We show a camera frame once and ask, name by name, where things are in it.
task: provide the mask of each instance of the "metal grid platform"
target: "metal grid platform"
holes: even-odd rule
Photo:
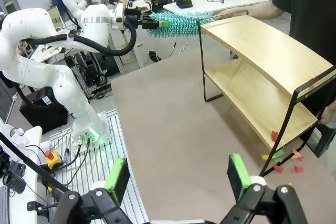
[[[107,117],[111,134],[110,143],[105,143],[100,147],[89,150],[86,161],[68,186],[70,190],[77,191],[80,195],[86,194],[94,182],[108,178],[113,162],[117,157],[128,158],[117,110],[107,112]],[[71,153],[70,141],[70,128],[50,137],[50,145],[55,146],[55,150],[60,155],[64,154],[66,148],[69,148]],[[84,155],[84,153],[81,153],[70,167],[66,167],[64,170],[55,173],[55,178],[62,184],[67,184],[73,177],[79,164],[83,161]],[[149,220],[130,163],[128,163],[128,166],[131,178],[127,185],[121,208],[134,224],[145,223]],[[102,220],[94,220],[91,223],[103,224],[104,222]]]

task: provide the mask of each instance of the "shelf board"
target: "shelf board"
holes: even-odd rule
[[[332,67],[297,40],[247,15],[207,23],[201,30],[291,95],[297,87]]]
[[[269,149],[272,131],[280,131],[291,95],[275,87],[248,62],[237,59],[205,71],[206,76],[238,109]],[[317,118],[298,103],[278,149],[300,136]]]

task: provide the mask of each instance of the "black cap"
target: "black cap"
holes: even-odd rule
[[[176,4],[181,9],[193,7],[191,0],[176,0]]]

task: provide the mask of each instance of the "screw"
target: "screw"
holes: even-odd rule
[[[287,187],[285,187],[285,186],[282,187],[281,190],[280,190],[280,192],[282,192],[283,194],[287,193],[288,192]]]
[[[258,186],[258,185],[255,185],[255,186],[253,187],[253,191],[260,191],[260,189],[261,189],[261,187]]]

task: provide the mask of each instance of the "black shirt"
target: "black shirt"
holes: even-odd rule
[[[289,35],[336,65],[336,0],[272,0],[291,13]]]

